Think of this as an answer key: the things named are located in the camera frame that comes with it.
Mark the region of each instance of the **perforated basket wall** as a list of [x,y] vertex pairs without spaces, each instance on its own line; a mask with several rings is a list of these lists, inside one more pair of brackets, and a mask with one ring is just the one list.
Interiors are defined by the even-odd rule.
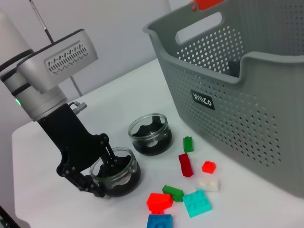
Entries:
[[[226,0],[195,12],[193,5],[144,28],[180,117],[223,153],[303,197],[304,1]],[[218,26],[176,42],[178,31],[217,12]],[[241,62],[239,76],[230,76],[230,61]]]

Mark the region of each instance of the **teal lego brick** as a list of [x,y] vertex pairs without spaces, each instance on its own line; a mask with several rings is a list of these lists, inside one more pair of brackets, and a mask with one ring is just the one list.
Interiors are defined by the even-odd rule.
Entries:
[[149,215],[147,228],[173,228],[172,215]]
[[175,202],[183,202],[182,198],[183,198],[183,196],[185,196],[183,190],[176,189],[176,188],[168,186],[168,185],[165,185],[162,188],[162,192],[164,194],[170,194],[172,196],[172,199]]
[[185,151],[185,153],[194,151],[192,137],[185,137],[184,138],[184,151]]
[[190,218],[212,210],[212,206],[203,190],[183,197]]

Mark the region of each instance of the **green indicator light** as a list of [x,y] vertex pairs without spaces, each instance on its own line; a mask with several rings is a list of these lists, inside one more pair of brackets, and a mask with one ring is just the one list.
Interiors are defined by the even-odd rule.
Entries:
[[15,100],[17,101],[17,103],[21,106],[21,103],[18,99],[15,98]]

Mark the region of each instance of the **white lego brick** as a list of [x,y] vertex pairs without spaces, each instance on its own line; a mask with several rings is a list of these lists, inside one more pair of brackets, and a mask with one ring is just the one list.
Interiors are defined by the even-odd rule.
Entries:
[[204,191],[219,191],[220,188],[220,180],[218,179],[206,179],[206,178],[199,178],[196,184],[197,190],[204,190]]

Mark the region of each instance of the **basket label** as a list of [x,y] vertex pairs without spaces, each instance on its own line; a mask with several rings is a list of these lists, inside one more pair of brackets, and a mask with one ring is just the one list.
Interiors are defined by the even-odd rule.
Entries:
[[212,98],[210,96],[201,94],[194,90],[191,90],[192,98],[196,103],[199,103],[207,108],[215,110]]

